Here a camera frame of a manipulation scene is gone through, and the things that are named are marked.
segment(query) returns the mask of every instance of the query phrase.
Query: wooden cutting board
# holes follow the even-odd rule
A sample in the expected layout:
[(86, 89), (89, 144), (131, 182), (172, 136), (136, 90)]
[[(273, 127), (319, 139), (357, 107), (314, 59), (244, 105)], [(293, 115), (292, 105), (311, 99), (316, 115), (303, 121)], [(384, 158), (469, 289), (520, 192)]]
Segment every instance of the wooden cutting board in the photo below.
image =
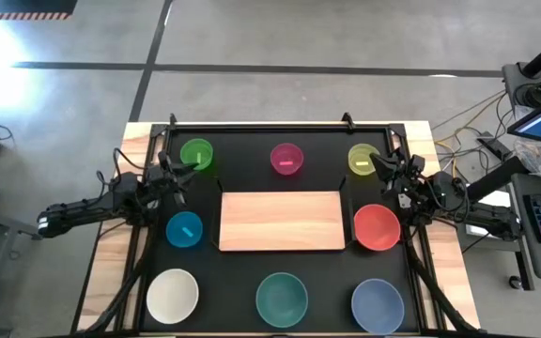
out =
[(221, 251), (342, 250), (339, 192), (225, 192)]

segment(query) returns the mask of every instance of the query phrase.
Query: red bowl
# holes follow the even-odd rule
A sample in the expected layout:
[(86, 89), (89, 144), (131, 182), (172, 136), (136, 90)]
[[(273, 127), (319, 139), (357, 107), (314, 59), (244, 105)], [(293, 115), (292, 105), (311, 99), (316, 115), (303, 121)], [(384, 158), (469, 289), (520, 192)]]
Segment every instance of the red bowl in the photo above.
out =
[(293, 144), (280, 144), (270, 153), (270, 163), (281, 175), (291, 175), (304, 163), (304, 154)]
[(392, 249), (400, 239), (400, 221), (382, 205), (366, 205), (354, 215), (356, 239), (373, 251)]

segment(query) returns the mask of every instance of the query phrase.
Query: chair wheel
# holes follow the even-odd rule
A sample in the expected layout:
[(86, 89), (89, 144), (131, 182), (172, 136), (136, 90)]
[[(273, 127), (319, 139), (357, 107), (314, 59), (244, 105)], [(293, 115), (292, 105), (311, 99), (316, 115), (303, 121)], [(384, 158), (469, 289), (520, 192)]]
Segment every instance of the chair wheel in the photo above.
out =
[(508, 279), (508, 284), (516, 289), (516, 290), (522, 290), (523, 289), (523, 284), (521, 283), (521, 278), (518, 277), (518, 276), (511, 276), (509, 279)]

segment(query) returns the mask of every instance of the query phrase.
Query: blue bowl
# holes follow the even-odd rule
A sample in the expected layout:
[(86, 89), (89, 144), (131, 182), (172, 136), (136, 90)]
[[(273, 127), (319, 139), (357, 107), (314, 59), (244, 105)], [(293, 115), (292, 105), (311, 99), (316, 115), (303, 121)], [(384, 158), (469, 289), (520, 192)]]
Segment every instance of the blue bowl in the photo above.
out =
[(308, 309), (308, 293), (298, 277), (276, 272), (260, 283), (255, 307), (270, 325), (284, 329), (298, 324)]
[(202, 238), (203, 228), (199, 216), (190, 211), (181, 211), (168, 221), (166, 238), (171, 245), (189, 248)]
[(367, 332), (392, 334), (404, 320), (404, 301), (393, 285), (381, 279), (369, 279), (354, 290), (352, 313)]

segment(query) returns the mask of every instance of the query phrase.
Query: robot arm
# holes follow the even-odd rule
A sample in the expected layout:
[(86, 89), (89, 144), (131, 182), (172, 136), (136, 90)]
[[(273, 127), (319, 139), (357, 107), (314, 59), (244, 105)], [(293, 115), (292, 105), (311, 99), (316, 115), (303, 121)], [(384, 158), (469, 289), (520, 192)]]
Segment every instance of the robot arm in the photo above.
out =
[(459, 178), (439, 171), (423, 177), (425, 159), (413, 155), (408, 161), (398, 148), (387, 158), (371, 154), (379, 179), (387, 184), (386, 198), (404, 194), (410, 199), (406, 210), (409, 225), (430, 224), (434, 218), (466, 223), (486, 229), (491, 235), (504, 240), (518, 238), (517, 216), (509, 207), (493, 207), (473, 203), (467, 187)]
[(186, 207), (184, 193), (196, 172), (197, 163), (173, 164), (164, 153), (160, 164), (147, 168), (139, 181), (135, 173), (123, 173), (108, 184), (109, 190), (97, 198), (53, 204), (38, 216), (39, 234), (54, 238), (79, 225), (123, 218), (129, 225), (147, 226), (155, 215), (158, 201), (171, 192), (175, 203)]

